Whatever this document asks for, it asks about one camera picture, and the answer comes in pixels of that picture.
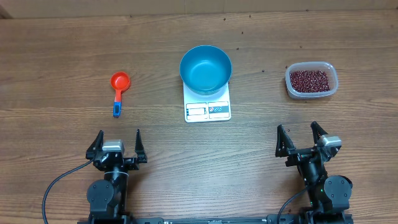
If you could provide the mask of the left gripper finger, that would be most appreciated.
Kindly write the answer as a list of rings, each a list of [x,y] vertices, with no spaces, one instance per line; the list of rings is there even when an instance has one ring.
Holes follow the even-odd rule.
[[[86,150],[86,159],[92,160],[96,157],[97,153],[102,150],[104,131],[100,130],[96,139]]]
[[[142,143],[141,133],[139,129],[137,129],[136,132],[136,145],[134,151],[137,154],[138,163],[147,163],[147,156],[144,150],[144,145]]]

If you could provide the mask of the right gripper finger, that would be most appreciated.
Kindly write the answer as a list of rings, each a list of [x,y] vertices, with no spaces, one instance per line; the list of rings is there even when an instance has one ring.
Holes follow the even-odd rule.
[[[315,144],[318,143],[318,140],[322,135],[328,134],[316,121],[313,121],[310,125],[313,133],[313,141]]]
[[[277,127],[277,144],[275,149],[276,157],[287,157],[292,151],[295,150],[295,146],[286,133],[283,125]]]

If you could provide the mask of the red measuring scoop blue handle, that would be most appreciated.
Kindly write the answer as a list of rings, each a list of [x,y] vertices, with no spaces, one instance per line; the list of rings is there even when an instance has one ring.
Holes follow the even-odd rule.
[[[126,72],[116,72],[110,79],[112,88],[115,90],[113,105],[113,116],[118,118],[121,114],[122,100],[121,95],[129,89],[131,85],[130,78]]]

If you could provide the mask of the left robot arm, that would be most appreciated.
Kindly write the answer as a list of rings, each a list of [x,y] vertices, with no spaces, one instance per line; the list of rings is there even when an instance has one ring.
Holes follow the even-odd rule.
[[[130,170],[139,170],[139,165],[147,162],[140,131],[136,131],[135,157],[124,157],[122,140],[104,140],[100,131],[86,150],[86,159],[104,177],[94,181],[87,190],[90,203],[89,223],[134,223],[133,216],[126,211],[127,184]]]

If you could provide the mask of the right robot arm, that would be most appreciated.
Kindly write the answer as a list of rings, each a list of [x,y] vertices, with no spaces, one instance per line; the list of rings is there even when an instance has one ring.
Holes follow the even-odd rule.
[[[343,175],[329,176],[325,163],[335,157],[342,147],[338,136],[328,134],[316,121],[310,125],[314,144],[297,149],[283,125],[277,127],[276,157],[285,157],[287,167],[295,166],[304,181],[305,188],[289,198],[281,206],[277,223],[353,223],[349,209],[353,184]],[[307,193],[310,206],[299,209],[297,215],[283,216],[286,206],[298,196]]]

